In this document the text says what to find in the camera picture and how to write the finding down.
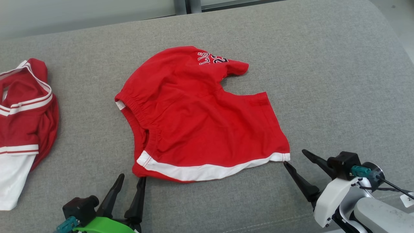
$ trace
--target red and white jersey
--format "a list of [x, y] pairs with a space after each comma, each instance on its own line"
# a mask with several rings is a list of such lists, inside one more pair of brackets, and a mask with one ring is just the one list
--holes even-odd
[[140, 66], [115, 97], [134, 133], [132, 171], [193, 182], [289, 161], [267, 94], [234, 95], [220, 85], [247, 69], [192, 46], [164, 50]]
[[10, 210], [29, 171], [49, 153], [59, 113], [46, 65], [34, 58], [0, 74], [0, 97], [0, 210]]

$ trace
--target gray upholstery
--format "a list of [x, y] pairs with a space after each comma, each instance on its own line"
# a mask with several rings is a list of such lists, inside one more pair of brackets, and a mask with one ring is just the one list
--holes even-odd
[[[91, 194], [102, 200], [122, 172], [113, 214], [123, 216], [137, 178], [132, 132], [114, 96], [149, 57], [184, 45], [250, 64], [222, 85], [238, 95], [267, 92], [291, 163], [311, 183], [324, 187], [329, 177], [306, 160], [304, 148], [324, 158], [357, 152], [390, 181], [414, 189], [414, 65], [388, 22], [367, 0], [289, 0], [0, 43], [0, 70], [30, 57], [46, 62], [61, 114], [49, 157], [29, 174], [17, 207], [0, 212], [1, 232], [52, 232], [64, 220], [63, 204]], [[375, 194], [403, 208], [400, 194]], [[327, 231], [282, 163], [192, 184], [149, 178], [142, 228]]]

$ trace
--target white sleeve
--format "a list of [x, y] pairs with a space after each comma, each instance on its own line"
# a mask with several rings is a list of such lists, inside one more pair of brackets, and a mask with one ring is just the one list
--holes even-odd
[[35, 156], [0, 154], [0, 211], [16, 207]]

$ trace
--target teal connector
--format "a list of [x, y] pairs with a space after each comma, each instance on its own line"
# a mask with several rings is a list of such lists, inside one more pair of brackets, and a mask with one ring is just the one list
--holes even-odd
[[77, 227], [77, 225], [79, 225], [79, 221], [74, 216], [70, 216], [56, 228], [55, 232], [68, 233], [71, 232], [73, 228]]
[[353, 166], [351, 168], [351, 172], [356, 177], [369, 178], [369, 174], [371, 173], [371, 169], [366, 168], [366, 167]]

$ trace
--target white stripe trim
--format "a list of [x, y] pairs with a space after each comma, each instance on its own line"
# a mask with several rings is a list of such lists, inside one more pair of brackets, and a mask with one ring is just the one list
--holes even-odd
[[245, 168], [256, 167], [269, 161], [290, 161], [290, 153], [273, 153], [267, 158], [256, 159], [233, 167], [204, 164], [201, 166], [177, 167], [168, 163], [155, 161], [146, 151], [137, 159], [137, 163], [147, 170], [159, 172], [181, 181], [203, 181], [221, 179], [234, 175]]
[[27, 151], [27, 150], [39, 150], [39, 145], [25, 145], [25, 146], [3, 146], [0, 147], [1, 152], [13, 152], [13, 151]]
[[122, 102], [122, 100], [115, 101], [115, 103], [118, 106], [119, 110], [122, 110], [125, 108], [125, 104], [124, 102]]
[[32, 151], [32, 152], [19, 152], [19, 153], [16, 153], [16, 152], [10, 152], [10, 153], [3, 153], [3, 154], [0, 154], [0, 156], [2, 156], [2, 155], [11, 155], [11, 156], [18, 156], [18, 155], [37, 155], [37, 154], [39, 154], [39, 152], [38, 152], [38, 151]]
[[17, 104], [12, 104], [10, 106], [10, 108], [6, 108], [6, 107], [0, 105], [0, 115], [8, 116], [8, 115], [11, 115], [11, 114], [16, 114], [16, 113], [21, 112], [21, 111], [39, 108], [41, 106], [45, 106], [46, 104], [48, 104], [52, 100], [52, 98], [53, 98], [52, 88], [47, 83], [41, 81], [40, 79], [38, 79], [33, 74], [33, 71], [31, 70], [31, 65], [27, 61], [23, 61], [22, 63], [20, 63], [20, 65], [14, 70], [10, 70], [10, 71], [1, 73], [0, 76], [2, 76], [2, 77], [0, 77], [0, 79], [3, 79], [3, 78], [8, 77], [10, 75], [13, 75], [17, 72], [20, 72], [24, 68], [27, 68], [27, 70], [35, 78], [37, 83], [45, 91], [48, 92], [47, 95], [45, 95], [43, 97], [40, 97], [40, 98], [33, 99], [33, 100], [28, 100], [28, 101], [23, 101], [23, 102], [20, 102], [20, 103], [17, 103]]

